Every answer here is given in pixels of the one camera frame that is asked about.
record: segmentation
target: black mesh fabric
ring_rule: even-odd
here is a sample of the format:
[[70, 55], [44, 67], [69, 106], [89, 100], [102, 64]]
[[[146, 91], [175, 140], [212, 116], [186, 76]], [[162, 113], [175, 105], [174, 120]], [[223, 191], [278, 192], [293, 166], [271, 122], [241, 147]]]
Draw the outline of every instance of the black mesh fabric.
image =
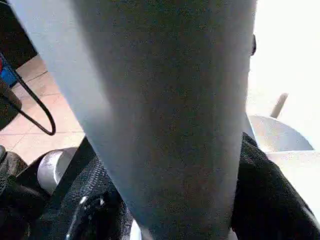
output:
[[242, 139], [232, 228], [239, 240], [320, 239], [319, 224], [308, 205], [246, 134]]
[[[97, 209], [94, 212], [95, 219], [90, 221], [86, 212], [77, 210], [84, 196], [93, 200], [104, 196], [104, 200], [107, 201], [103, 209]], [[119, 231], [118, 229], [115, 230], [115, 222], [118, 220], [116, 216], [121, 202], [119, 194], [106, 174], [102, 163], [95, 157], [75, 179], [65, 195], [47, 239], [66, 239], [66, 234], [75, 217], [80, 219], [80, 224], [75, 226], [74, 229], [77, 232], [79, 230], [82, 232], [80, 233], [81, 239], [96, 239], [97, 236], [101, 236], [98, 232], [98, 228], [100, 228], [98, 225], [102, 224], [105, 224], [101, 226], [104, 234], [107, 235], [110, 231], [110, 226], [113, 226], [113, 235], [118, 237]]]

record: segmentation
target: metal rod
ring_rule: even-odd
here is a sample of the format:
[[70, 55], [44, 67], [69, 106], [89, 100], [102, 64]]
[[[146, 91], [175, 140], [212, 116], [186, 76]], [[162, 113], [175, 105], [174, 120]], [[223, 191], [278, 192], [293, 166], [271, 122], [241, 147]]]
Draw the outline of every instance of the metal rod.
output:
[[225, 239], [255, 2], [11, 0], [145, 239]]

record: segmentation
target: silver metal object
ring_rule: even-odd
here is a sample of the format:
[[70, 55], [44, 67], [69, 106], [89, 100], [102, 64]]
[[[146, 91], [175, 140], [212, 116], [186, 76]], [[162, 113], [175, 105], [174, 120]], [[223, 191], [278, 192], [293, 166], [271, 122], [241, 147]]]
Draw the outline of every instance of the silver metal object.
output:
[[255, 140], [262, 151], [314, 150], [308, 140], [297, 130], [269, 116], [249, 116]]
[[54, 193], [75, 152], [76, 148], [53, 150], [42, 158], [37, 179], [48, 194]]

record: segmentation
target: floor tile grout line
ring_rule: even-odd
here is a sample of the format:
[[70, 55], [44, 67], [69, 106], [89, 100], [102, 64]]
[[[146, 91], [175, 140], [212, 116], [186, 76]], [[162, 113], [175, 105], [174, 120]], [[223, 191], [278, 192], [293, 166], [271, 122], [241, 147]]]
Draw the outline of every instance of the floor tile grout line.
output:
[[[84, 131], [57, 131], [56, 134], [77, 134], [77, 133], [85, 133]], [[5, 133], [0, 136], [16, 136], [16, 135], [46, 135], [44, 132], [30, 132], [30, 133]]]
[[16, 144], [11, 148], [11, 150], [13, 150], [13, 149], [18, 145], [18, 143], [21, 142], [21, 140], [22, 140], [24, 137], [25, 137], [25, 135], [23, 135], [23, 136], [19, 139], [19, 141], [16, 142]]
[[[50, 94], [36, 94], [38, 98], [43, 97], [43, 96], [54, 96], [54, 95], [62, 95], [60, 92], [58, 93], [50, 93]], [[27, 99], [27, 98], [32, 98], [30, 95], [28, 96], [23, 96], [20, 97], [19, 100]]]

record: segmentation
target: white surface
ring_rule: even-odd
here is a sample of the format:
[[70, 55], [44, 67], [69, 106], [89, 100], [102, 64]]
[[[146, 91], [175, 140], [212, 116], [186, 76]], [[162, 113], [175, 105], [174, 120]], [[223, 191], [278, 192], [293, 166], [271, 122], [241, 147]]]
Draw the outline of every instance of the white surface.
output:
[[267, 153], [320, 221], [320, 152], [282, 151]]
[[288, 93], [279, 120], [320, 150], [320, 1], [259, 0], [247, 113], [269, 116]]

